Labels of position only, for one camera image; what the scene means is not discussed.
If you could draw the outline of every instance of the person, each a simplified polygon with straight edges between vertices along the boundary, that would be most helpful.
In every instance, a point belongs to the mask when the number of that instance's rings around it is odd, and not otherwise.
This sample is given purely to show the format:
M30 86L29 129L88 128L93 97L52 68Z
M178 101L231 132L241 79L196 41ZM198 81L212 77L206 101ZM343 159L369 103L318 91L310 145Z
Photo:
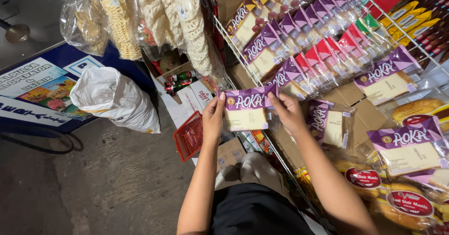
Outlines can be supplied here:
M273 93L268 98L296 141L311 183L338 234L377 235L358 194L310 134L298 102ZM178 219L177 234L314 234L291 204L282 176L257 153L240 168L222 169L216 179L225 94L203 110L203 146Z

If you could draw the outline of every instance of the hand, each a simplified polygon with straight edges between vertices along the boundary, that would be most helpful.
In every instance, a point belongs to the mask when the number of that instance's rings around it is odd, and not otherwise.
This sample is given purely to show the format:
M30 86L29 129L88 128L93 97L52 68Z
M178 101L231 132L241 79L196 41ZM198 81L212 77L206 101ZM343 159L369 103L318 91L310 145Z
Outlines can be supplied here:
M286 132L290 134L290 136L297 138L304 133L304 130L307 131L307 126L298 100L285 95L284 93L279 93L278 99L272 92L268 93L268 98L276 109Z
M223 128L223 108L225 92L220 94L220 99L214 97L203 110L203 146L218 146L221 141Z

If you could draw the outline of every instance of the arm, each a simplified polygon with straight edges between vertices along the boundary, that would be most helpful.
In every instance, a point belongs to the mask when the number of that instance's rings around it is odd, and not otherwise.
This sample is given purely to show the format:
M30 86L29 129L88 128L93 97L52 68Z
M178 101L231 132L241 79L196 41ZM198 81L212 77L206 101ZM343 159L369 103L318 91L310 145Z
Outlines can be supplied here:
M377 235L362 200L307 129L299 103L282 93L279 94L281 101L272 93L268 94L268 98L287 133L295 139L315 192L326 212L334 219L339 234Z
M203 146L178 218L177 234L209 230L217 175L217 149L223 127L224 92L203 110Z

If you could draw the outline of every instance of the concrete floor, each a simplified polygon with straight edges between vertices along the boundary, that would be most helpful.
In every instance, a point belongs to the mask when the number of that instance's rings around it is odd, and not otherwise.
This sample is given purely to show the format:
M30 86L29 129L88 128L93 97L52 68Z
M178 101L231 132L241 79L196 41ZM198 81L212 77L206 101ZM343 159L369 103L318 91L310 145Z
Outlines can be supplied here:
M160 134L100 118L73 132L83 149L67 155L0 140L0 234L174 234L194 165L154 97Z

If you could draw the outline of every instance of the red plastic basket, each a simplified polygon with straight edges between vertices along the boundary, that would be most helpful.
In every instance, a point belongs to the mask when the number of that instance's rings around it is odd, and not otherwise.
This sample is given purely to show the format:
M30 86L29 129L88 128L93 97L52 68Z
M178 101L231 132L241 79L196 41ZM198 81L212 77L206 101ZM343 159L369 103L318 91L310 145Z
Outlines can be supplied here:
M182 162L191 158L203 145L203 119L196 111L173 134Z

